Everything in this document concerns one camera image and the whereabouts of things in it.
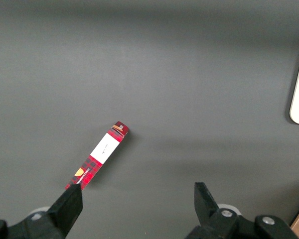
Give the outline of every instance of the gray table surface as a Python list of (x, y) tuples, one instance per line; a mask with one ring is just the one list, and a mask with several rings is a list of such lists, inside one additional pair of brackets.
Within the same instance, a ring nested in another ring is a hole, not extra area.
[(194, 182), (299, 210), (299, 1), (0, 1), (0, 219), (51, 205), (109, 127), (77, 238), (184, 238)]

